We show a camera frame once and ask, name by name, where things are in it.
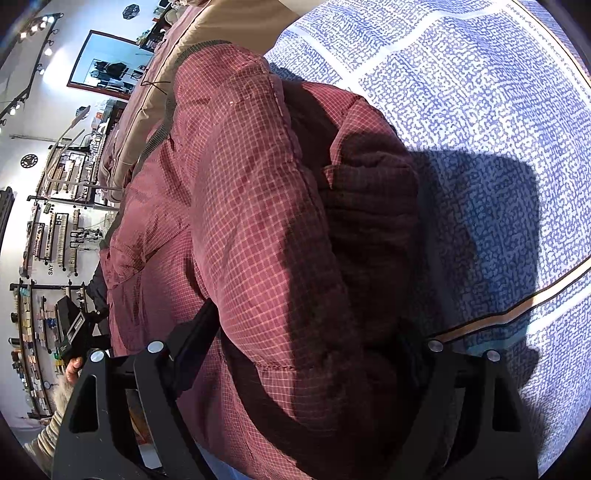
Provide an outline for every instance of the fingers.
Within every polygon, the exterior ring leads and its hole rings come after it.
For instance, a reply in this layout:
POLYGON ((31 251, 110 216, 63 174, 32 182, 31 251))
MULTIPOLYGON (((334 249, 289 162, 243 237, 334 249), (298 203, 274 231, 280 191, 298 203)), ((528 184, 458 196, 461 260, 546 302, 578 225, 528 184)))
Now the fingers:
POLYGON ((80 368, 82 368, 83 361, 84 360, 81 356, 70 360, 66 368, 66 380, 68 383, 72 385, 76 383, 76 381, 78 380, 78 372, 80 371, 80 368))

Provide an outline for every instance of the jacket sleeve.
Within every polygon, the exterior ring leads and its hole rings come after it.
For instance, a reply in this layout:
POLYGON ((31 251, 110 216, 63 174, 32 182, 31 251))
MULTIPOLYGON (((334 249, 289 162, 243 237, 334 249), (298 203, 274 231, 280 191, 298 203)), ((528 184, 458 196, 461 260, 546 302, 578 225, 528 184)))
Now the jacket sleeve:
POLYGON ((66 407, 74 391, 74 385, 68 383, 65 377, 61 377, 53 395, 56 411, 41 433, 31 443, 26 443, 24 449, 35 460, 37 465, 48 475, 51 475, 53 456, 56 452, 57 438, 60 434, 61 421, 64 418, 66 407))

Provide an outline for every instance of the wall display rack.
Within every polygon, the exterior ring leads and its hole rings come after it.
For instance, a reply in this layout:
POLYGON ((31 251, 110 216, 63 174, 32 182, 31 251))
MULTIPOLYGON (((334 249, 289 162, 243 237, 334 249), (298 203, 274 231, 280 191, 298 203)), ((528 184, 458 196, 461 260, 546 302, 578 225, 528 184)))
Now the wall display rack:
POLYGON ((4 233, 6 232, 6 225, 12 205, 14 205, 12 189, 6 187, 6 190, 0 190, 0 250, 2 249, 2 241, 4 240, 4 233))
POLYGON ((66 238, 68 230, 68 213, 58 213, 56 215, 56 228, 57 231, 57 266, 63 271, 66 271, 64 259, 66 258, 66 238))
POLYGON ((51 148, 47 158, 48 168, 41 174, 35 195, 28 196, 27 200, 117 211, 117 207, 109 206, 101 199, 99 191, 113 187, 98 185, 98 173, 107 136, 124 107, 124 102, 107 101, 105 110, 97 113, 102 123, 89 134, 90 143, 86 147, 72 147, 70 143, 51 148))
POLYGON ((33 258, 35 260, 41 258, 41 241, 43 240, 43 232, 45 232, 45 223, 38 223, 37 231, 35 233, 35 241, 33 243, 33 258))
POLYGON ((40 285, 33 280, 24 283, 22 279, 18 283, 10 284, 10 290, 14 293, 16 313, 11 315, 11 320, 18 329, 18 338, 9 338, 15 348, 12 351, 12 367, 18 373, 23 388, 30 399, 31 419, 42 420, 53 415, 53 408, 49 401, 47 389, 51 383, 44 378, 41 367, 41 356, 50 355, 53 358, 58 374, 65 373, 64 362, 59 357, 57 348, 50 349, 47 341, 47 328, 51 330, 53 344, 57 345, 63 340, 63 328, 57 312, 49 313, 46 310, 46 298, 41 296, 39 312, 35 311, 33 301, 36 291, 61 290, 64 296, 72 297, 72 292, 78 292, 80 308, 86 311, 85 285, 72 285, 70 281, 66 286, 40 285))
POLYGON ((11 284, 16 297, 17 327, 19 345, 16 353, 19 362, 13 363, 13 368, 19 372, 23 387, 30 396, 33 411, 29 414, 32 419, 51 417, 53 409, 47 395, 46 382, 39 363, 37 343, 39 336, 35 326, 33 312, 33 281, 27 286, 22 279, 18 284, 11 284))
POLYGON ((37 231, 37 222, 39 219, 39 213, 41 208, 38 203, 35 203, 31 208, 31 219, 27 222, 27 241, 25 243, 25 250, 22 254, 22 264, 18 269, 18 273, 21 277, 26 279, 30 278, 29 269, 31 266, 31 250, 33 242, 35 240, 34 232, 37 231))
POLYGON ((53 237, 56 232, 56 217, 57 217, 56 213, 52 212, 50 214, 49 228, 47 229, 47 239, 46 239, 46 243, 45 243, 45 257, 40 259, 40 260, 45 260, 45 265, 47 265, 51 261, 51 258, 52 258, 51 256, 53 253, 53 237))
MULTIPOLYGON (((74 209, 72 213, 72 231, 70 235, 75 235, 76 232, 79 230, 80 226, 80 210, 74 209)), ((72 246, 72 242, 70 241, 70 272, 74 274, 75 277, 78 276, 78 243, 72 246)))

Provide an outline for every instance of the shelf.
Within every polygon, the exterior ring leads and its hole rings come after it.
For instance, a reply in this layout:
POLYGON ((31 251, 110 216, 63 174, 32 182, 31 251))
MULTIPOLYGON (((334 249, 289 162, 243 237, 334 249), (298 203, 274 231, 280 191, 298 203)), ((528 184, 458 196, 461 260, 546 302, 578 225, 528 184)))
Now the shelf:
POLYGON ((6 225, 8 217, 14 205, 14 194, 10 187, 6 190, 0 190, 0 251, 2 250, 2 242, 4 240, 4 233, 6 232, 6 225))
POLYGON ((31 397, 31 401, 33 402, 33 413, 36 414, 38 417, 41 416, 41 411, 39 409, 39 403, 37 402, 37 398, 31 394, 33 390, 33 382, 31 381, 31 373, 30 373, 30 365, 29 359, 27 356, 27 350, 25 349, 25 344, 22 339, 23 337, 23 330, 22 330, 22 298, 21 298, 21 287, 22 287, 22 280, 18 283, 18 290, 17 290, 17 318, 18 318, 18 339, 20 342, 21 347, 21 355, 22 355, 22 366, 24 368, 25 373, 25 380, 27 381, 25 385, 25 390, 31 397))
POLYGON ((25 251, 22 254, 22 265, 18 269, 19 275, 21 277, 29 278, 29 266, 31 262, 31 247, 33 246, 33 239, 35 238, 34 232, 36 231, 37 226, 37 219, 39 218, 39 212, 41 208, 39 204, 35 202, 33 208, 31 209, 31 220, 27 223, 27 244, 25 246, 25 251))
POLYGON ((35 315, 33 312, 33 281, 31 281, 31 283, 28 286, 28 306, 29 306, 29 311, 31 313, 31 330, 33 332, 33 348, 31 349, 33 351, 33 358, 35 359, 35 363, 37 364, 37 372, 39 374, 39 383, 41 385, 41 389, 38 391, 43 392, 43 397, 45 399, 45 404, 47 405, 47 411, 49 412, 49 415, 53 415, 53 410, 51 409, 51 405, 49 402, 49 396, 47 395, 47 390, 45 389, 45 381, 43 380, 43 372, 41 371, 41 367, 39 365, 39 355, 37 354, 37 332, 35 331, 35 315))

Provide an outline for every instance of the white wall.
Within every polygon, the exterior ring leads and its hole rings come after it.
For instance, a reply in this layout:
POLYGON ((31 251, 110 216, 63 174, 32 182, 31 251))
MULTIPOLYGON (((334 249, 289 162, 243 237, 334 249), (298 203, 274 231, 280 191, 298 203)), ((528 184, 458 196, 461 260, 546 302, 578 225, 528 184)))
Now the white wall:
MULTIPOLYGON (((57 28, 60 32, 52 36, 55 44, 54 54, 44 57, 46 74, 37 76, 26 105, 18 110, 15 116, 7 117, 7 124, 0 135, 0 189, 11 186, 15 192, 15 203, 9 217, 7 231, 0 251, 0 409, 8 424, 12 427, 27 427, 35 422, 27 420, 30 408, 25 402, 25 392, 17 373, 12 369, 7 338, 17 336, 15 326, 10 321, 10 313, 14 309, 14 300, 9 291, 10 283, 19 279, 18 267, 22 261, 22 253, 26 240, 26 225, 30 218, 32 202, 26 198, 34 194, 37 182, 48 154, 48 143, 29 140, 11 140, 9 134, 27 135, 40 138, 58 138, 67 128, 81 105, 92 105, 87 120, 81 122, 74 130, 82 128, 90 131, 90 122, 94 117, 98 104, 107 100, 106 96, 66 87, 68 78, 76 61, 76 57, 90 30, 103 31, 119 37, 135 40, 144 30, 151 28, 153 11, 157 0, 133 0, 119 2, 100 0, 85 2, 81 0, 54 0, 45 9, 45 13, 62 12, 64 17, 59 20, 57 28), (123 9, 130 3, 140 6, 140 13, 132 20, 125 20, 123 9), (39 163, 30 169, 20 166, 20 159, 29 153, 39 157, 39 163)), ((31 42, 21 44, 15 49, 0 70, 1 79, 8 78, 7 91, 0 95, 14 96, 29 81, 30 71, 34 66, 39 45, 35 35, 31 42)), ((56 206, 56 212, 72 213, 72 208, 56 206)), ((85 210, 81 215, 81 225, 90 226, 104 216, 98 210, 85 210)), ((74 283, 88 282, 98 262, 97 252, 83 252, 79 261, 80 276, 72 279, 74 283)), ((32 273, 33 280, 39 283, 66 284, 67 274, 48 275, 48 269, 36 262, 32 273)))
MULTIPOLYGON (((12 347, 8 345, 8 337, 18 337, 17 328, 10 321, 11 312, 15 312, 12 292, 9 290, 11 283, 18 283, 18 268, 22 263, 22 253, 25 250, 27 221, 31 216, 33 202, 27 201, 27 196, 33 193, 41 176, 48 154, 49 144, 46 142, 31 140, 12 140, 10 148, 4 148, 3 153, 8 154, 14 160, 20 160, 26 154, 34 153, 39 157, 38 164, 33 168, 24 169, 18 161, 3 162, 0 164, 0 189, 10 185, 14 191, 15 202, 10 214, 7 231, 0 251, 0 410, 12 427, 24 427, 35 425, 36 422, 27 418, 27 412, 31 411, 26 403, 26 393, 22 390, 22 384, 17 373, 12 369, 10 352, 12 347)), ((71 224, 73 208, 67 205, 55 204, 56 213, 68 213, 71 224)), ((80 226, 90 227, 99 223, 104 218, 105 212, 100 210, 81 210, 80 226)), ((48 224, 49 215, 41 214, 40 222, 48 224)), ((57 266, 53 268, 53 274, 49 274, 48 266, 41 261, 33 261, 31 278, 39 284, 66 285, 71 279, 73 284, 80 284, 82 281, 88 283, 92 278, 98 263, 97 251, 84 251, 79 253, 78 270, 79 276, 69 276, 69 272, 60 271, 57 266)), ((60 297, 61 292, 50 291, 39 292, 34 295, 33 305, 35 312, 39 312, 38 306, 41 301, 40 295, 47 297, 48 305, 53 305, 60 297)), ((53 375, 52 360, 50 356, 42 352, 40 345, 37 345, 40 353, 40 362, 43 368, 45 380, 52 382, 53 375)))
MULTIPOLYGON (((49 3, 42 14, 54 12, 64 14, 57 24, 59 33, 51 36, 55 41, 52 46, 54 53, 51 57, 42 56, 41 62, 46 67, 46 73, 43 77, 35 78, 31 96, 25 108, 21 108, 18 115, 8 118, 7 128, 2 129, 0 137, 0 151, 6 139, 5 132, 30 137, 57 138, 81 105, 93 106, 88 119, 80 124, 81 127, 89 128, 90 121, 96 112, 96 104, 106 99, 106 96, 66 87, 89 31, 98 30, 135 41, 143 31, 152 27, 151 20, 157 5, 158 0, 130 0, 129 2, 53 0, 49 3), (140 12, 137 17, 125 20, 122 15, 123 9, 131 3, 138 4, 140 12)), ((22 52, 18 62, 10 58, 12 54, 9 56, 7 68, 11 65, 14 67, 15 64, 23 67, 19 69, 18 74, 15 72, 11 76, 9 81, 11 91, 20 91, 28 83, 39 49, 38 39, 42 36, 37 33, 34 38, 21 44, 22 52)), ((4 70, 4 67, 0 70, 0 79, 4 70)))

